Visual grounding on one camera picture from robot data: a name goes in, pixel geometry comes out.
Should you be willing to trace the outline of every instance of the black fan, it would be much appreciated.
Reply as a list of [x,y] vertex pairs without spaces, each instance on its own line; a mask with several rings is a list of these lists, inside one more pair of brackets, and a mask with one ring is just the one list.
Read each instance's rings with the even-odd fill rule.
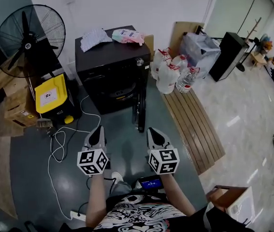
[[50,73],[60,55],[66,37],[61,16],[46,5],[34,4],[20,8],[9,15],[0,26],[0,48],[7,57],[12,58],[9,70],[24,54],[33,67],[21,72],[19,76],[29,77]]

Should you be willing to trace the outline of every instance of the shoe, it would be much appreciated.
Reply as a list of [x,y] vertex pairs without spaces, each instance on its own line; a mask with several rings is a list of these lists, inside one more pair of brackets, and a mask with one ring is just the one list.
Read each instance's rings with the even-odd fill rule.
[[111,178],[116,179],[114,182],[114,185],[116,185],[119,181],[124,181],[123,177],[121,176],[119,172],[112,172]]
[[138,190],[138,189],[142,189],[142,186],[141,186],[140,182],[137,180],[134,190]]

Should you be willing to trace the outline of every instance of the wooden pallet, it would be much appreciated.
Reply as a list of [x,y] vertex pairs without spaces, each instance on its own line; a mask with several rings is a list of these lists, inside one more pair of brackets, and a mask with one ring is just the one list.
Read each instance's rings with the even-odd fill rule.
[[174,89],[171,94],[162,96],[197,173],[205,172],[225,152],[203,106],[192,89],[187,94]]

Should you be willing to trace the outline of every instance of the label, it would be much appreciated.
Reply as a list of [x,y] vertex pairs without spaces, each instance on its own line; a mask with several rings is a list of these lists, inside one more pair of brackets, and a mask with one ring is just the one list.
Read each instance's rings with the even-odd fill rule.
[[56,101],[57,99],[58,93],[56,91],[56,88],[53,88],[40,96],[40,106],[43,107],[53,101]]
[[21,112],[21,114],[23,114],[24,116],[29,115],[29,113],[28,113],[28,112],[26,112],[26,111]]

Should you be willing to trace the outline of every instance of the tiled floor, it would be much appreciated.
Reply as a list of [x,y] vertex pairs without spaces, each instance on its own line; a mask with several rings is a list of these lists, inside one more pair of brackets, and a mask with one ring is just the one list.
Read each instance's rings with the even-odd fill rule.
[[194,91],[226,151],[200,175],[205,192],[214,185],[252,186],[256,215],[263,210],[250,227],[268,231],[274,218],[274,82],[265,68],[235,68],[217,83],[210,76],[196,82]]

